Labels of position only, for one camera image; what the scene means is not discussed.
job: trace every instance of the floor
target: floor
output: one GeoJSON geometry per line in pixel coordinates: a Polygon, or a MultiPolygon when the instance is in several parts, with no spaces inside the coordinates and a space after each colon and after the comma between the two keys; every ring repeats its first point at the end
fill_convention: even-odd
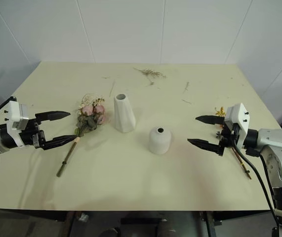
{"type": "MultiPolygon", "coordinates": [[[[179,237],[207,237],[205,222],[198,212],[88,212],[86,223],[76,220],[70,237],[98,237],[112,227],[120,226],[120,219],[165,218],[179,237]]],[[[223,221],[216,226],[217,237],[271,237],[274,221],[270,213],[223,221]]],[[[59,237],[62,223],[0,210],[0,237],[59,237]]],[[[155,225],[122,225],[123,237],[155,236],[155,225]]]]}

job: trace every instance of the white ceramic vase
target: white ceramic vase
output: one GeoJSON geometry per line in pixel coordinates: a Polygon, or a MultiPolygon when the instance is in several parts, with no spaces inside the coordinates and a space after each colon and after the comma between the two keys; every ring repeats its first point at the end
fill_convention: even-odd
{"type": "Polygon", "coordinates": [[[154,154],[165,154],[170,146],[171,132],[165,127],[154,127],[149,135],[149,149],[154,154]]]}
{"type": "Polygon", "coordinates": [[[115,128],[120,132],[130,132],[135,128],[135,116],[129,99],[125,94],[114,97],[115,101],[115,128]]]}

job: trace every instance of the pink rose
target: pink rose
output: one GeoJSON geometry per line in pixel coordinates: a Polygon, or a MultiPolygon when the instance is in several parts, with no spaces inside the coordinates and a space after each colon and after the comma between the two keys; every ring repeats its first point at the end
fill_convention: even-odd
{"type": "Polygon", "coordinates": [[[97,119],[97,124],[103,124],[106,121],[106,116],[100,115],[97,119]]]}
{"type": "Polygon", "coordinates": [[[84,115],[87,115],[87,116],[92,115],[93,106],[92,105],[86,105],[86,106],[82,107],[81,111],[84,115]]]}
{"type": "Polygon", "coordinates": [[[95,107],[95,111],[97,114],[103,114],[105,112],[105,107],[103,107],[102,105],[97,105],[95,107]]]}

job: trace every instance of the table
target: table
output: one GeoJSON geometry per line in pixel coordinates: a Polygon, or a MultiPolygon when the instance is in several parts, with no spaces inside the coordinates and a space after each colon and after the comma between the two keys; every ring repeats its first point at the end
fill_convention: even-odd
{"type": "MultiPolygon", "coordinates": [[[[239,102],[250,113],[250,128],[279,128],[236,65],[41,62],[14,95],[28,106],[30,118],[45,111],[71,113],[42,123],[49,140],[73,134],[86,93],[105,98],[107,123],[82,137],[60,178],[55,175],[71,143],[48,151],[15,148],[0,155],[0,208],[268,209],[255,174],[251,171],[252,180],[248,180],[231,150],[219,157],[187,142],[187,138],[200,138],[217,144],[219,128],[195,117],[213,115],[215,107],[227,109],[239,102]],[[165,78],[152,79],[150,85],[136,69],[155,70],[165,78]],[[113,97],[119,93],[129,97],[136,116],[136,128],[130,133],[114,129],[113,97]],[[148,134],[154,126],[172,131],[172,143],[164,155],[148,150],[148,134]]],[[[260,159],[249,159],[265,177],[260,159]]]]}

